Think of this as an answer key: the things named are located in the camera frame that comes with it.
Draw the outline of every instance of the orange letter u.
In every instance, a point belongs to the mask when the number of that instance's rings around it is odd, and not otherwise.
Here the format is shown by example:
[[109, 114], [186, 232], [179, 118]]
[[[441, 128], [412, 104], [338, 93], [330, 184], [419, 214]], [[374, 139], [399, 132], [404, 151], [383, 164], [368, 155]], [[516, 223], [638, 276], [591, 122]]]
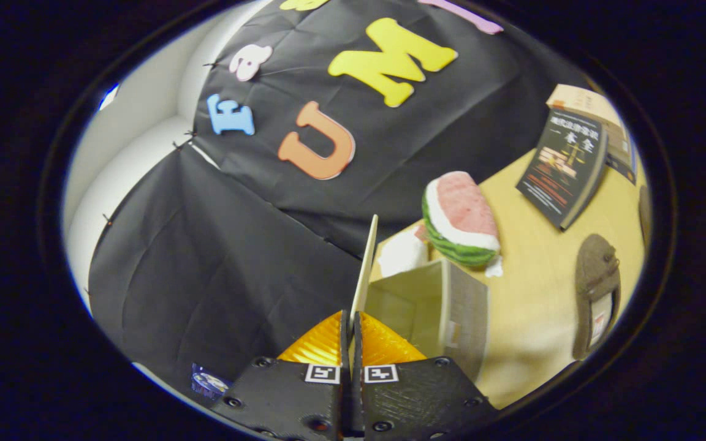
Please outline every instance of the orange letter u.
[[303, 172], [316, 179], [332, 179], [353, 160], [355, 140], [342, 125], [317, 109], [317, 103], [310, 101], [296, 118], [299, 127], [312, 126], [334, 142], [334, 152], [327, 158], [312, 151], [299, 140], [299, 134], [290, 132], [279, 146], [277, 156], [283, 161], [291, 161]]

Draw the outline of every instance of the white tissue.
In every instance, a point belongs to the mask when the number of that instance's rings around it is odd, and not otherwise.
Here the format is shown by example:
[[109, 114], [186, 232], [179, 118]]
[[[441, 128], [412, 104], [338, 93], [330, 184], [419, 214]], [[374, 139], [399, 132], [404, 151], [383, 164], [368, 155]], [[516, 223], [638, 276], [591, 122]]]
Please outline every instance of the white tissue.
[[383, 277], [410, 271], [424, 265], [428, 261], [429, 251], [427, 244], [415, 237], [418, 227], [392, 237], [383, 245], [378, 263], [381, 265]]
[[502, 277], [503, 276], [503, 256], [496, 255], [492, 262], [487, 265], [487, 270], [484, 271], [484, 276], [487, 277]]

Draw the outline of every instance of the white backdrop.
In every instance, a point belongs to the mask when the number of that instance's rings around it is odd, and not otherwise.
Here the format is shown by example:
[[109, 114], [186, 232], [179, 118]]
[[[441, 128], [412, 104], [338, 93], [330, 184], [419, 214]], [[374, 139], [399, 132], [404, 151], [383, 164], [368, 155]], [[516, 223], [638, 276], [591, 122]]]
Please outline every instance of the white backdrop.
[[109, 216], [132, 187], [189, 139], [210, 67], [230, 37], [271, 0], [244, 3], [212, 17], [155, 53], [120, 82], [89, 122], [70, 165], [62, 227], [78, 293], [89, 309], [89, 266]]

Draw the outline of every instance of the blue object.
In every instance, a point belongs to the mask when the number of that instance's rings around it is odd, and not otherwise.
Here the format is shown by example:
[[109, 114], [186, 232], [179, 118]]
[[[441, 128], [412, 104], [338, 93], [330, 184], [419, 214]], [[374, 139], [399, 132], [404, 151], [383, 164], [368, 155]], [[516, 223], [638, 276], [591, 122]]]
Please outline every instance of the blue object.
[[255, 125], [252, 123], [252, 109], [241, 106], [240, 111], [234, 112], [238, 108], [238, 103], [233, 100], [219, 101], [219, 94], [215, 93], [208, 97], [208, 117], [211, 118], [211, 126], [214, 133], [221, 134], [225, 130], [240, 130], [252, 136], [255, 134]]
[[202, 366], [192, 364], [192, 390], [210, 399], [223, 396], [230, 385], [214, 374], [208, 373]]

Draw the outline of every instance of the black cloth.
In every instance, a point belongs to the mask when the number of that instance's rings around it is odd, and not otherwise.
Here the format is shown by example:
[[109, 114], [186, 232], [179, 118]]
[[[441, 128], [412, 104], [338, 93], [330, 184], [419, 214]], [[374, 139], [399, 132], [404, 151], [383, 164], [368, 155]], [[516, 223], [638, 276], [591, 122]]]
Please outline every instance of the black cloth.
[[[282, 10], [282, 3], [266, 5], [227, 43], [199, 97], [196, 142], [223, 173], [359, 257], [373, 214], [379, 239], [395, 234], [421, 217], [429, 181], [453, 170], [484, 181], [535, 147], [557, 83], [587, 87], [578, 70], [507, 23], [490, 36], [414, 1], [332, 0], [303, 12]], [[393, 78], [415, 89], [398, 108], [358, 79], [328, 73], [344, 50], [380, 51], [365, 29], [383, 17], [459, 54], [439, 72], [424, 72], [425, 81]], [[274, 53], [252, 80], [238, 81], [228, 65], [249, 44]], [[252, 109], [253, 136], [213, 132], [207, 98], [214, 94]], [[325, 135], [297, 126], [308, 101], [355, 138], [352, 162], [328, 181], [277, 156], [292, 131], [322, 156], [333, 151]]]
[[93, 316], [132, 361], [190, 391], [193, 363], [235, 380], [349, 307], [360, 262], [188, 146], [141, 179], [93, 257]]

